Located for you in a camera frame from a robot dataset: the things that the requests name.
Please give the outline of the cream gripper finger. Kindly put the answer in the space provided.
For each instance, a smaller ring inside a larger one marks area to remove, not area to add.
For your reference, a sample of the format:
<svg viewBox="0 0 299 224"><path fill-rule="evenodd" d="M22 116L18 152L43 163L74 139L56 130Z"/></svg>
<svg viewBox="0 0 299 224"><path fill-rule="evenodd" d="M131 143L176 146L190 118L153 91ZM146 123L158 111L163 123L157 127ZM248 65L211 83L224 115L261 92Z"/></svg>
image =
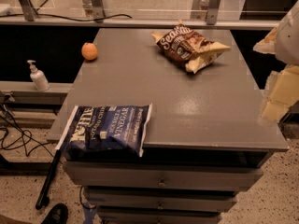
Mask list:
<svg viewBox="0 0 299 224"><path fill-rule="evenodd" d="M262 54L275 54L277 29L273 28L264 39L254 45L253 50Z"/></svg>
<svg viewBox="0 0 299 224"><path fill-rule="evenodd" d="M266 80L258 122L263 126L278 124L299 101L299 66L287 64L272 71Z"/></svg>

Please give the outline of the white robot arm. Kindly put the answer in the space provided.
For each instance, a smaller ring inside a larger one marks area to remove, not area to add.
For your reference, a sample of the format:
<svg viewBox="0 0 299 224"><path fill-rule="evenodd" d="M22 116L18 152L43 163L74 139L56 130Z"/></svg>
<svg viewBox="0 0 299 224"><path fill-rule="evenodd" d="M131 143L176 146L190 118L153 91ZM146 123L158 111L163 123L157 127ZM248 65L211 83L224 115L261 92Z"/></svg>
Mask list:
<svg viewBox="0 0 299 224"><path fill-rule="evenodd" d="M286 64L266 80L260 115L263 120L279 122L299 101L299 1L253 50L274 54Z"/></svg>

